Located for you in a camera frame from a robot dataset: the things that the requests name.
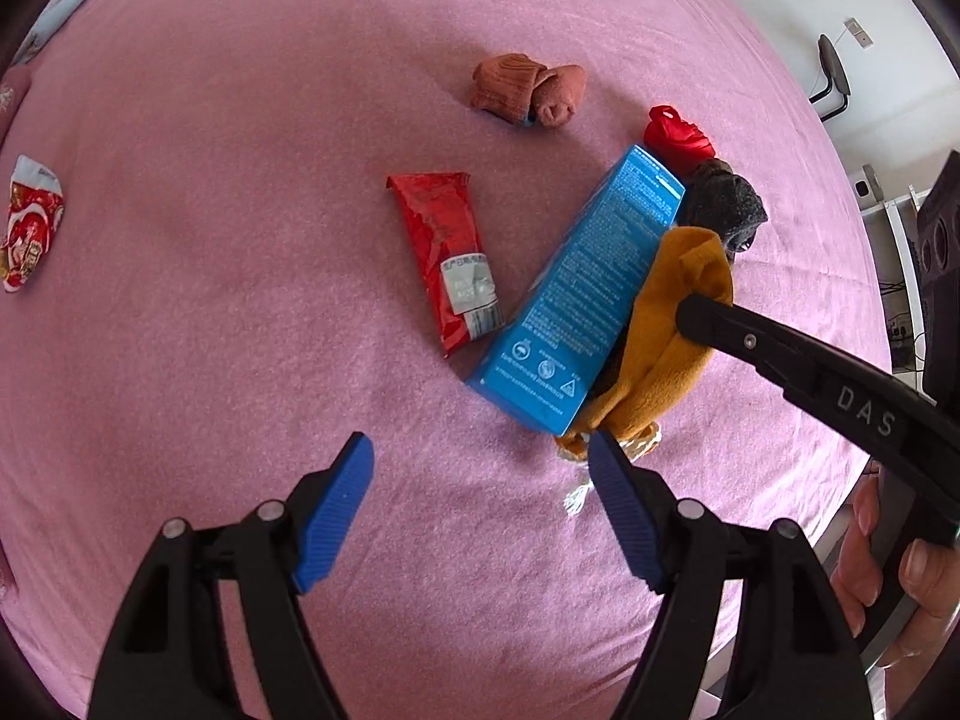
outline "brown sock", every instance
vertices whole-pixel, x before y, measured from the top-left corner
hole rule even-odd
[[[562,127],[573,118],[587,90],[587,71],[580,65],[563,65],[548,70],[536,85],[533,108],[544,127]]]
[[[483,108],[510,124],[531,124],[534,89],[549,76],[546,66],[525,53],[506,53],[484,59],[473,71],[476,89],[471,108]]]

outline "fingernail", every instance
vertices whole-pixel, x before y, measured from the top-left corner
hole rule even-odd
[[[856,524],[860,526],[860,532],[866,536],[870,529],[870,517],[866,507],[856,513]]]
[[[920,584],[923,579],[923,570],[926,568],[928,549],[923,541],[917,539],[910,545],[910,554],[906,559],[906,580],[910,584]]]

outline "red fabric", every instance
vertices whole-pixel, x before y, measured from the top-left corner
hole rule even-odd
[[[671,105],[650,109],[650,124],[643,133],[643,144],[679,178],[693,173],[704,159],[716,156],[713,144],[703,131],[681,119]]]

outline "barcode label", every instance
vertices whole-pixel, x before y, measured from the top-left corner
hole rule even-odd
[[[470,331],[471,341],[476,341],[477,338],[485,336],[487,333],[493,333],[503,324],[500,304],[496,301],[483,308],[467,311],[464,314],[464,319],[467,321],[467,330]]]

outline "black speaker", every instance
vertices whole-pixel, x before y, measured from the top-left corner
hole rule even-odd
[[[952,151],[917,215],[920,295],[925,310],[923,390],[960,412],[960,153]]]

